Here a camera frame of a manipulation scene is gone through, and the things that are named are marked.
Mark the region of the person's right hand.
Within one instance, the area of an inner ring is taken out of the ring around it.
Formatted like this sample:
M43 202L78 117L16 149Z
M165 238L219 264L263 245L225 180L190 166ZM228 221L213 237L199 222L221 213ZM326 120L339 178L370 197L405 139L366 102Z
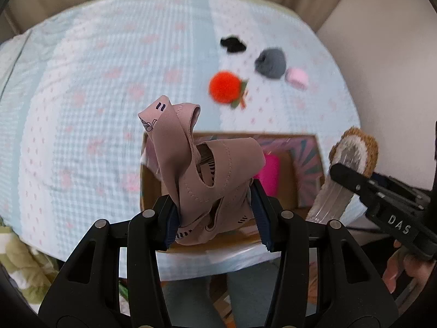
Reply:
M398 277L406 273L418 287L421 292L425 287L436 261L422 261L416 258L409 250L403 250L400 241L395 240L393 244L396 248L395 253L388 259L387 268L384 271L382 280L387 286L390 293L394 293Z

